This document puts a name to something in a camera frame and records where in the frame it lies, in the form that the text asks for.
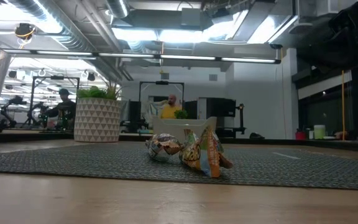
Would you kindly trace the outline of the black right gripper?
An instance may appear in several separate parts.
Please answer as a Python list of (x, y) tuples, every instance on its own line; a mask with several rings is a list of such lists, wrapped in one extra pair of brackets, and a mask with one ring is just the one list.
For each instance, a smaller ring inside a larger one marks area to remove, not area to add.
[(320, 42), (298, 49), (298, 57), (316, 67), (358, 66), (358, 27), (343, 27)]

